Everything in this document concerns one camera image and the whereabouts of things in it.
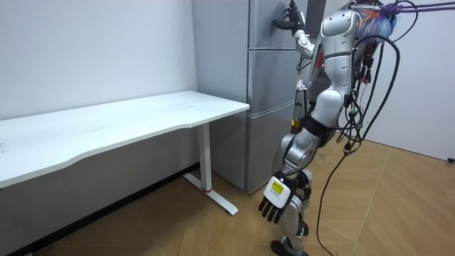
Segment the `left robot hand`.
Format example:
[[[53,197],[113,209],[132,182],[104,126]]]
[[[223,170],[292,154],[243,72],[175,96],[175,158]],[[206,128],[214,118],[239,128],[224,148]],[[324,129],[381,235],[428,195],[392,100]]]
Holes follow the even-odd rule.
[[[267,183],[258,211],[268,222],[277,224],[298,188],[297,178],[277,171]]]

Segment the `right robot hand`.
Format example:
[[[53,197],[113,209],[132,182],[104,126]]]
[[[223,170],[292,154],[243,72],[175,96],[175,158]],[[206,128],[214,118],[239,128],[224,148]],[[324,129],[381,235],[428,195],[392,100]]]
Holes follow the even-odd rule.
[[[305,29],[304,15],[298,9],[295,0],[289,2],[286,17],[288,18],[287,21],[274,19],[272,24],[278,29],[291,31],[293,36],[295,36],[297,31],[303,31]]]

